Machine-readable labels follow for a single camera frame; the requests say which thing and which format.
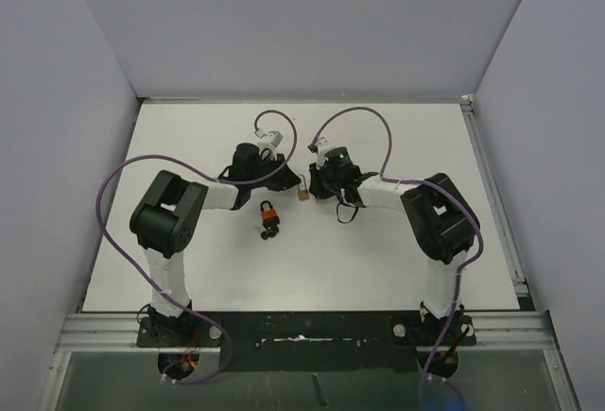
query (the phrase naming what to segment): padlock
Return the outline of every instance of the padlock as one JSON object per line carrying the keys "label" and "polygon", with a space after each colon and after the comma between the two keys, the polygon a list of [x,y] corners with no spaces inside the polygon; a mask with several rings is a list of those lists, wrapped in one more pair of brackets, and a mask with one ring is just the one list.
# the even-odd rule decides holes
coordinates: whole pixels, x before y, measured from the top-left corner
{"label": "padlock", "polygon": [[299,175],[301,177],[301,182],[299,182],[299,200],[308,200],[309,199],[309,190],[306,188],[306,178],[304,175]]}

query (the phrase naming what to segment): metal frame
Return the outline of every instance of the metal frame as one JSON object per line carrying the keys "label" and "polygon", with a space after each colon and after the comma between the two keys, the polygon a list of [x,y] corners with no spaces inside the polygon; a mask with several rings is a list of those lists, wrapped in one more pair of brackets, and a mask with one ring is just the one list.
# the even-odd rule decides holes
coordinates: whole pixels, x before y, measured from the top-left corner
{"label": "metal frame", "polygon": [[[473,109],[474,96],[463,96],[459,103],[462,115],[475,152],[477,165],[483,179],[488,200],[493,209],[496,228],[505,252],[515,291],[518,297],[530,296],[526,276],[519,260],[509,222],[500,194],[498,193],[492,170],[487,160]],[[199,100],[154,100],[154,103],[190,103]],[[285,101],[285,102],[348,102],[339,100]],[[462,351],[516,351],[540,350],[554,386],[561,410],[579,410],[578,400],[562,361],[550,316],[540,312],[467,312],[473,319],[477,344],[472,347],[458,347]],[[171,352],[171,349],[142,349],[136,346],[139,323],[135,314],[70,314],[66,317],[59,342],[53,357],[43,394],[39,401],[39,411],[54,411],[59,401],[63,381],[72,352]],[[202,349],[217,352],[219,348]]]}

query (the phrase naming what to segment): black strap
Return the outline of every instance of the black strap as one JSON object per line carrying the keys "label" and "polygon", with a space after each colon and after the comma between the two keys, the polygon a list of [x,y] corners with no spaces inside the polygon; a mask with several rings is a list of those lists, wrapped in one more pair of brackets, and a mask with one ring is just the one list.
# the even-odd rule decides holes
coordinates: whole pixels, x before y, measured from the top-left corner
{"label": "black strap", "polygon": [[[340,218],[340,207],[341,206],[346,206],[347,208],[355,208],[355,210],[353,211],[353,215],[351,216],[351,218],[349,220],[342,220]],[[357,217],[357,213],[359,213],[359,207],[358,206],[352,206],[352,205],[347,205],[346,203],[342,203],[341,201],[337,204],[337,220],[340,224],[350,224],[351,222],[354,221],[354,219]]]}

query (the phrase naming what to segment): gray wall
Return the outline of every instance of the gray wall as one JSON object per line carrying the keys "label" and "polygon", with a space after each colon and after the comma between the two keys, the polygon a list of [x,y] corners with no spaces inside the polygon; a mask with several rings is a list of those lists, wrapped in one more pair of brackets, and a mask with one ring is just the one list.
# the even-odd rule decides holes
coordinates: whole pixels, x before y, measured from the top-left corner
{"label": "gray wall", "polygon": [[585,410],[603,409],[605,0],[523,0],[477,119]]}
{"label": "gray wall", "polygon": [[473,92],[520,0],[86,0],[140,96]]}
{"label": "gray wall", "polygon": [[0,0],[0,409],[33,409],[134,94],[84,0]]}

